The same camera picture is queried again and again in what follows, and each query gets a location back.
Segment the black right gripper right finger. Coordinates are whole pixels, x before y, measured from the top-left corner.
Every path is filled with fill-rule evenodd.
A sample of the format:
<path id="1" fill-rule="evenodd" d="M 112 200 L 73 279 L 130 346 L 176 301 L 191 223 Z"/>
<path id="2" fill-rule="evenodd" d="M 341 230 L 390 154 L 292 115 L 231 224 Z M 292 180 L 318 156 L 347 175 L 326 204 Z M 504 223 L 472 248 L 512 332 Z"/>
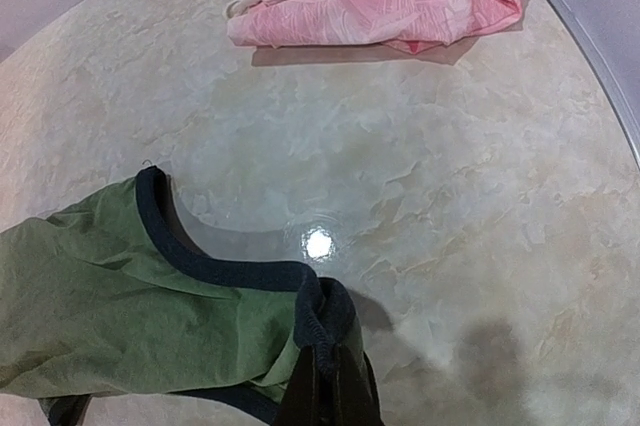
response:
<path id="1" fill-rule="evenodd" d="M 338 426 L 382 426 L 379 397 L 367 357 L 362 376 L 351 351 L 335 349 L 336 369 L 332 379 L 333 424 Z"/>

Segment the green sleeveless shirt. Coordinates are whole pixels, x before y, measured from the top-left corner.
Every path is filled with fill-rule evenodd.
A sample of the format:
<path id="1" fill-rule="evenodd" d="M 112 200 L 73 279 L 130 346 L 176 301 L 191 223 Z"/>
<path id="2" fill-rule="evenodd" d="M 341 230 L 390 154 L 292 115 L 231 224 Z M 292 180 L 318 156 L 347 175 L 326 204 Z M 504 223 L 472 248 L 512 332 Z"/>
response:
<path id="1" fill-rule="evenodd" d="M 208 391 L 278 404 L 304 348 L 365 364 L 349 293 L 296 261 L 217 260 L 167 219 L 150 167 L 1 235 L 1 390 L 63 397 Z"/>

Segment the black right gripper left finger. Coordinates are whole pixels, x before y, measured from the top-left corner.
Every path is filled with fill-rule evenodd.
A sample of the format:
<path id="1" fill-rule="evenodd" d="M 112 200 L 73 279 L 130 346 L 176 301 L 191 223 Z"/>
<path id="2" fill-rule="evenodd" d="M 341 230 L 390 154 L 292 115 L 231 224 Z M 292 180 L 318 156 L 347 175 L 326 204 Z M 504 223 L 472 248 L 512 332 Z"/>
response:
<path id="1" fill-rule="evenodd" d="M 277 412 L 277 426 L 320 424 L 320 378 L 311 347 L 300 351 Z"/>

